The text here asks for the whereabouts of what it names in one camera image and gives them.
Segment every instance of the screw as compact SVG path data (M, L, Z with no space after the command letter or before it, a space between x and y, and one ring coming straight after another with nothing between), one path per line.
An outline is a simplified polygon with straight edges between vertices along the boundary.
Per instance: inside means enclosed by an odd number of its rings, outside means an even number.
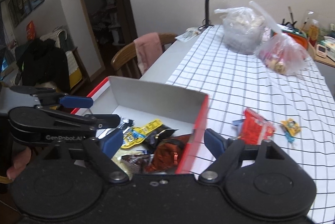
M160 184L168 184L168 183L169 183L168 180L165 180L165 179L160 180Z
M149 184L150 184L151 186L154 186L154 187L159 185L158 182L150 182Z
M201 177L205 180L215 180L218 177L218 174L214 171L205 171L202 172Z
M109 178L114 181L123 180L127 177L127 175L124 172L121 171L114 171L109 175Z

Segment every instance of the red and white box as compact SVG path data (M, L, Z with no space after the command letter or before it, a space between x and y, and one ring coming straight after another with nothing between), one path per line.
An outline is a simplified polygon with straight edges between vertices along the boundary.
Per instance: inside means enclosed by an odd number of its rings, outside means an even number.
M88 94L94 101L90 109L74 109L72 114L118 114L141 127L160 119L173 136L193 133L186 145L176 173L190 172L207 125L208 95L185 88L110 76Z

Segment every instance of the yellow snack package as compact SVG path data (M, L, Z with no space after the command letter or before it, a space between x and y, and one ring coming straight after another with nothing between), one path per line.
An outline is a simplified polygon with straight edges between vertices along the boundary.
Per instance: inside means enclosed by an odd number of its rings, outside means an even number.
M299 132L301 132L301 128L297 122L295 122L292 118L288 120L280 121L285 129L289 132L292 137L295 137Z
M122 149L131 148L134 145L141 144L147 135L153 130L162 126L163 123L159 119L155 119L141 128L132 127L123 135Z

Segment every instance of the human hand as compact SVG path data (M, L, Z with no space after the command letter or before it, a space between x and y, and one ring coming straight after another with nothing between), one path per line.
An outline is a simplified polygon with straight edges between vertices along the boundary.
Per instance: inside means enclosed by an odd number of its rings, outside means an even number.
M31 158L30 148L26 148L13 158L13 165L7 170L7 177L14 180L27 166Z

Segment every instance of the dark brown candy wrapper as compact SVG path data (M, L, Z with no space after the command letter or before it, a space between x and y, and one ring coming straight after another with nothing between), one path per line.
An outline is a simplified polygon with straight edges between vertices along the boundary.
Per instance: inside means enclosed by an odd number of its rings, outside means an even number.
M152 157L153 154L124 155L120 162L124 163L133 174L139 174L144 167L150 164Z
M170 137L163 140L156 148L152 162L144 167L145 172L164 171L176 167L183 155L191 134Z
M158 144L169 138L176 130L169 128L168 126L161 125L157 129L153 130L144 140L144 145L148 149L155 150Z

